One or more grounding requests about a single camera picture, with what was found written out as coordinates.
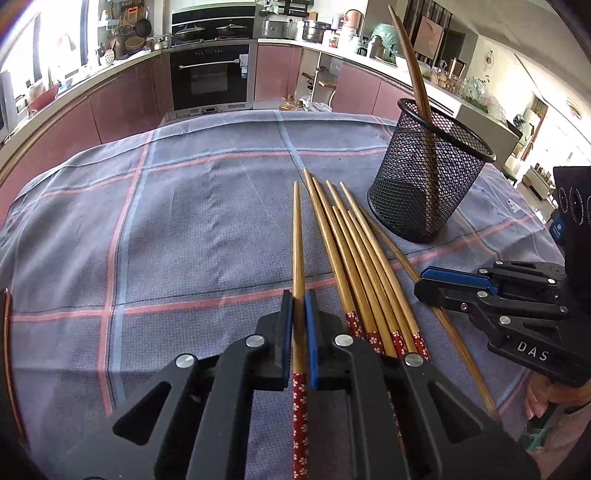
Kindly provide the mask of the pink sleeve right forearm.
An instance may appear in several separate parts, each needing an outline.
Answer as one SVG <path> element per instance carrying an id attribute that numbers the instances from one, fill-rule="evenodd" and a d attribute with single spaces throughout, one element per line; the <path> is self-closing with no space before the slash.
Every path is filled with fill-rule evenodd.
<path id="1" fill-rule="evenodd" d="M 542 479 L 548 479 L 565 461 L 590 421 L 590 405 L 566 409 L 547 436 L 542 450 L 534 454 Z"/>

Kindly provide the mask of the person's right hand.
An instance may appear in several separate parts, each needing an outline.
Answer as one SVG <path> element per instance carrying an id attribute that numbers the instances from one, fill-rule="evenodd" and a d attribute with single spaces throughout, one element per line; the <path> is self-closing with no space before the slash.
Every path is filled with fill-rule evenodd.
<path id="1" fill-rule="evenodd" d="M 590 382 L 575 388 L 551 380 L 539 373 L 533 373 L 525 397 L 525 412 L 529 420 L 541 418 L 550 404 L 570 407 L 585 406 L 590 402 Z"/>

